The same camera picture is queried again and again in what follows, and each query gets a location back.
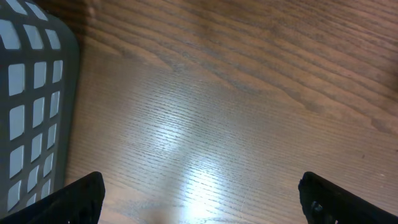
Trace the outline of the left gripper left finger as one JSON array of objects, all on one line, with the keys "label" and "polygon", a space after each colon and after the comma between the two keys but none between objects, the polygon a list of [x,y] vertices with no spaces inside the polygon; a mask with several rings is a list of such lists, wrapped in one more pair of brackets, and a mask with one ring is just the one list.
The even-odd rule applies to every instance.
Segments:
[{"label": "left gripper left finger", "polygon": [[103,176],[92,172],[28,207],[1,224],[97,224],[105,196]]}]

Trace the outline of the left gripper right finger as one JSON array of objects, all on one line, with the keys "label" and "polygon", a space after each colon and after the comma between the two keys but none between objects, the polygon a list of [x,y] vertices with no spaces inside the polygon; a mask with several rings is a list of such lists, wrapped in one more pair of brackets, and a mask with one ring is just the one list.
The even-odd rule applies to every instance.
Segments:
[{"label": "left gripper right finger", "polygon": [[397,216],[313,172],[304,173],[298,190],[308,223],[397,223]]}]

